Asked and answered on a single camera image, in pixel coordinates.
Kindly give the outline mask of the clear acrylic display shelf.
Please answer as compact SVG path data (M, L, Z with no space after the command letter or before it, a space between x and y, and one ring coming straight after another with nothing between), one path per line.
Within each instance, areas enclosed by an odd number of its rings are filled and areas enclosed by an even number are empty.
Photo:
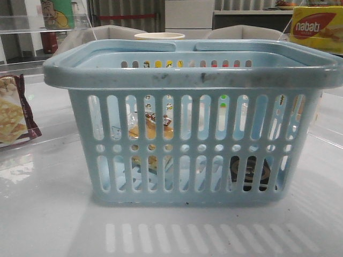
M43 16L1 16L1 36L3 35L41 35L42 33L67 33L91 28L89 17L85 13L76 14L73 28L47 28ZM43 62L52 54L37 50L39 57L16 57L10 61L1 61L1 75L35 75L43 73Z

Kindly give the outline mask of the yellow nabati wafer box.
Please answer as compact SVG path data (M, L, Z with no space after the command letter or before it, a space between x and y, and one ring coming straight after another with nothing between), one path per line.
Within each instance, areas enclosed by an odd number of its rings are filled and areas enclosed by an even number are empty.
M342 6L295 7L289 40L310 48L342 54Z

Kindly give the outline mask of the red fire extinguisher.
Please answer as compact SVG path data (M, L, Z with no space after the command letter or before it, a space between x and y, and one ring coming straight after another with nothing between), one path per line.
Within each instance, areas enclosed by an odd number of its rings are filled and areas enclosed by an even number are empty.
M54 54L58 49L57 36L55 32L42 32L41 41L45 54Z

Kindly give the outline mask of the packaged bread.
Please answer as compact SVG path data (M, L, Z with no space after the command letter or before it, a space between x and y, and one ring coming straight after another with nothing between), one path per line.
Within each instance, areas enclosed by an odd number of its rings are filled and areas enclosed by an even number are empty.
M139 138L139 126L138 126L138 115L137 112L131 112L127 115L128 119L128 136L131 139ZM148 139L156 138L156 117L155 113L151 111L145 112L145 128L146 136ZM115 140L120 139L122 130L119 122L115 122L111 126L112 138ZM174 136L174 130L172 128L172 119L164 114L163 115L163 136L166 139L172 139ZM148 169L150 172L157 174L158 171L158 158L156 156L148 157Z

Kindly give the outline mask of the light blue plastic basket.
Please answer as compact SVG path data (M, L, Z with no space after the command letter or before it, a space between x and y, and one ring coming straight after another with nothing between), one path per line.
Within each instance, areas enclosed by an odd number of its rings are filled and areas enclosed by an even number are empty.
M48 59L43 72L47 85L69 93L103 201L247 205L288 191L322 91L342 85L342 58L285 41L98 40ZM128 136L134 111L138 139ZM146 136L146 111L155 113L154 139ZM164 114L172 139L163 136ZM158 158L157 174L149 156ZM249 156L257 171L244 191ZM271 174L260 191L265 159Z

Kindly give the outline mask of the green cartoon label bottle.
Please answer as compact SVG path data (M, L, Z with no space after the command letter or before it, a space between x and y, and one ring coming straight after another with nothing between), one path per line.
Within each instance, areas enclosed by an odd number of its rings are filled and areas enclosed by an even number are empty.
M74 17L70 0L42 0L40 3L46 28L74 28Z

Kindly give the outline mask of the dark grey counter cabinet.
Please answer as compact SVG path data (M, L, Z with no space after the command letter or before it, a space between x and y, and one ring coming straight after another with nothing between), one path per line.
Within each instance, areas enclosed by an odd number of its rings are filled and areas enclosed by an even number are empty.
M250 11L214 11L212 29L235 25L264 27L283 31L292 18L292 11L250 10Z

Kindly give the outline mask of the maroon cracker snack packet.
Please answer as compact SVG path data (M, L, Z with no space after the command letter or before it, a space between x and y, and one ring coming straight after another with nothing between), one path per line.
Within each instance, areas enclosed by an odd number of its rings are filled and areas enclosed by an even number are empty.
M24 76L1 76L1 148L40 136L42 133L25 97Z

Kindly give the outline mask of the white refrigerator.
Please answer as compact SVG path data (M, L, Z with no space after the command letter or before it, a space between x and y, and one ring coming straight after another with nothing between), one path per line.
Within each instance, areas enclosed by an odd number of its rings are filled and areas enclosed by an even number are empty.
M211 29L213 0L165 1L165 29Z

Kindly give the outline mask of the plate of fruit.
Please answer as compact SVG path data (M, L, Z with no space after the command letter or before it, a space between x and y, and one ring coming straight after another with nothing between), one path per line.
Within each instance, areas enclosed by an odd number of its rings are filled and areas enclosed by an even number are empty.
M275 7L280 10L293 10L296 6L298 6L296 3L291 3L284 0L277 0L275 2Z

